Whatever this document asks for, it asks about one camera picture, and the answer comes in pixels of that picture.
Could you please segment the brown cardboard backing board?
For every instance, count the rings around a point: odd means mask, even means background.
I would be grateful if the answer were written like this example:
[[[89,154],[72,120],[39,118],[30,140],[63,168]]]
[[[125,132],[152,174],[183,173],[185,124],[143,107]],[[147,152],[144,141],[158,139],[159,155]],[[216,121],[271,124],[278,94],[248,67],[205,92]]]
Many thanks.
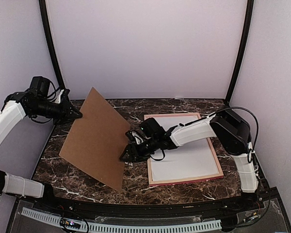
[[[92,88],[59,155],[108,187],[122,189],[124,163],[119,157],[128,144],[130,124]]]

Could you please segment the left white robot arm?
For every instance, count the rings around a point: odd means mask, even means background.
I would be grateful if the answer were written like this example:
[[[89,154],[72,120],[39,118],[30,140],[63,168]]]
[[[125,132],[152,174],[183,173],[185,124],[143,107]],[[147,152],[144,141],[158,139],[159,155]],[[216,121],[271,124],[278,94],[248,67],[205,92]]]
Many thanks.
[[[54,124],[65,124],[82,118],[82,113],[67,99],[68,93],[68,90],[61,91],[56,101],[30,90],[10,94],[0,111],[0,145],[25,117],[42,116],[53,120]],[[40,199],[40,204],[47,211],[54,212],[59,207],[59,202],[48,193],[51,189],[50,185],[0,170],[0,196],[5,193]]]

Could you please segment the left small circuit board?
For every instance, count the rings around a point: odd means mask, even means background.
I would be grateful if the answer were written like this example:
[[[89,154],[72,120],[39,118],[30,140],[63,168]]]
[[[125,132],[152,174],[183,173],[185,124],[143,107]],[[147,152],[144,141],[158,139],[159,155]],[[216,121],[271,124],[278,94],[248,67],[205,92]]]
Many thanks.
[[[65,219],[65,218],[61,218],[60,219],[60,226],[63,226],[63,227],[72,227],[72,228],[80,228],[81,225],[72,221],[72,220],[69,220],[69,219]]]

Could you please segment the left black enclosure post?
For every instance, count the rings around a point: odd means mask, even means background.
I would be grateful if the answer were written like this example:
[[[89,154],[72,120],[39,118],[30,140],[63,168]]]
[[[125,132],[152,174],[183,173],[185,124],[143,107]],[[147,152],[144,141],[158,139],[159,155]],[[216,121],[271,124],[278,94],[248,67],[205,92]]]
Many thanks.
[[[39,9],[40,9],[40,15],[41,15],[41,19],[42,19],[42,25],[43,25],[43,29],[44,29],[45,39],[46,39],[51,63],[53,66],[53,70],[55,73],[55,77],[56,77],[56,80],[57,80],[59,87],[61,89],[66,89],[64,79],[63,79],[63,76],[61,73],[59,61],[57,58],[57,54],[55,51],[53,38],[52,38],[48,10],[47,10],[47,3],[45,0],[39,0],[38,2],[39,2]]]

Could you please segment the right small circuit board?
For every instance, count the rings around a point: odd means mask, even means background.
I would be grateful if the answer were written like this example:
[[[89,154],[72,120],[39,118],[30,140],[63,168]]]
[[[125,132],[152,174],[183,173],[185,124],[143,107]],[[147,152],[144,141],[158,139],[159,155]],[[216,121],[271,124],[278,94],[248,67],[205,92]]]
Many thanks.
[[[243,223],[246,223],[246,222],[249,222],[249,221],[252,221],[256,218],[260,218],[260,215],[257,213],[257,212],[254,212],[252,213],[251,215],[249,216],[246,216],[244,219],[243,219]]]

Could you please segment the black front rail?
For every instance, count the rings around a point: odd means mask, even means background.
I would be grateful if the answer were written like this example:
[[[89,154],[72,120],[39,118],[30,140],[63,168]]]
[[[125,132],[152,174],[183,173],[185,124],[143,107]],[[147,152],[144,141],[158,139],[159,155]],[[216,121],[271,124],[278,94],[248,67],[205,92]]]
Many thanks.
[[[14,203],[13,211],[20,213],[23,207],[29,207],[63,217],[90,220],[98,217],[150,219],[201,216],[203,219],[230,218],[232,222],[236,222],[240,220],[241,214],[247,216],[253,211],[257,211],[257,214],[263,217],[270,214],[284,215],[284,208],[277,190],[273,188],[270,192],[262,192],[261,197],[262,199],[255,203],[247,203],[238,196],[222,200],[166,205],[104,204],[64,198],[55,198],[53,202],[21,199]]]

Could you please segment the right black enclosure post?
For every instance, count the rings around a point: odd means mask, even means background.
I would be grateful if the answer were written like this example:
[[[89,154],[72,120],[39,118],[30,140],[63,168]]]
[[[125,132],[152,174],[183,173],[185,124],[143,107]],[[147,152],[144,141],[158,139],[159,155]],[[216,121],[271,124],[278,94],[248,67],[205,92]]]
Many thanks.
[[[245,11],[245,17],[244,17],[244,23],[243,23],[243,29],[242,29],[242,35],[241,40],[239,44],[239,49],[235,61],[235,66],[232,72],[231,80],[228,86],[228,90],[226,93],[226,97],[224,99],[224,103],[226,105],[229,105],[232,99],[232,95],[234,93],[236,83],[238,80],[238,76],[241,70],[241,65],[243,62],[243,57],[246,49],[246,44],[249,36],[250,26],[251,26],[251,20],[252,20],[252,14],[253,14],[253,8],[254,8],[254,0],[248,0],[246,5],[246,11]]]

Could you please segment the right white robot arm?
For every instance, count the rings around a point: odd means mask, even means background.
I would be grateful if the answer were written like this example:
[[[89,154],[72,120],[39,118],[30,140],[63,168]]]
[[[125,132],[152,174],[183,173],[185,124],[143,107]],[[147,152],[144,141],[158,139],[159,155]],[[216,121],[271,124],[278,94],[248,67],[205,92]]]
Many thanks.
[[[255,138],[250,125],[234,109],[225,108],[207,116],[199,113],[146,115],[129,139],[120,160],[147,162],[150,186],[194,183],[223,177],[211,143],[217,138],[233,158],[241,191],[238,207],[249,210],[257,202],[258,169],[253,162]]]

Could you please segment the pink wooden picture frame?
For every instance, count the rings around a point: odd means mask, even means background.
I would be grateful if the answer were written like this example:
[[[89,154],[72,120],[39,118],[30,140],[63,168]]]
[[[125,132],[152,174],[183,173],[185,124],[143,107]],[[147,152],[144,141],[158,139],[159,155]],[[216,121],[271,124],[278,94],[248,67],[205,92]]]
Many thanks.
[[[223,177],[223,171],[210,138],[215,133],[210,118],[199,113],[145,115],[165,130],[175,127],[172,137],[180,145],[174,150],[157,150],[147,161],[150,186],[194,183]]]

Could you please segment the small circuit board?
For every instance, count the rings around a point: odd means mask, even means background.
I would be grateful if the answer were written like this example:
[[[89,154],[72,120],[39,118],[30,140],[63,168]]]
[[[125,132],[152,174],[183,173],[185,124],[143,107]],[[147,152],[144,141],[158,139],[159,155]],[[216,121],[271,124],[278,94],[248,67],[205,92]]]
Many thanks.
[[[65,218],[61,218],[60,219],[60,226],[63,226],[63,227],[72,227],[72,228],[80,228],[81,225],[72,221],[72,220],[69,220],[69,219],[65,219]]]
[[[246,223],[246,222],[249,222],[249,221],[252,221],[256,218],[260,218],[260,215],[257,213],[257,212],[254,212],[252,213],[251,215],[249,216],[246,216],[244,219],[243,219],[243,223]]]

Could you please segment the black enclosure post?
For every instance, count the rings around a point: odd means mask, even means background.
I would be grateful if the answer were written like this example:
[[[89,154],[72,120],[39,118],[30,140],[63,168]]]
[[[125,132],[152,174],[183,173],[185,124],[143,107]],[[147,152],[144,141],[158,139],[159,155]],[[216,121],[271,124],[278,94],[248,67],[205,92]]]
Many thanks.
[[[238,80],[238,76],[241,70],[241,65],[243,62],[243,57],[246,49],[246,44],[249,36],[250,26],[251,26],[251,20],[252,20],[252,14],[253,14],[253,8],[254,8],[254,0],[248,0],[246,5],[246,11],[245,11],[245,17],[244,17],[244,23],[243,23],[243,29],[242,29],[242,35],[241,40],[239,44],[239,49],[235,61],[235,66],[232,72],[231,80],[228,86],[228,90],[226,93],[226,97],[224,99],[224,103],[226,105],[229,105],[232,99],[232,95],[234,93],[236,83]]]
[[[57,80],[59,87],[61,89],[66,89],[64,79],[63,79],[63,76],[61,73],[59,61],[57,58],[57,54],[55,51],[53,38],[52,38],[48,10],[47,10],[47,3],[45,0],[39,0],[38,2],[39,2],[39,9],[40,9],[40,15],[41,15],[41,19],[42,19],[42,25],[43,25],[43,29],[44,29],[45,39],[46,39],[51,63],[53,66],[53,70],[55,73],[55,77],[56,77],[56,80]]]

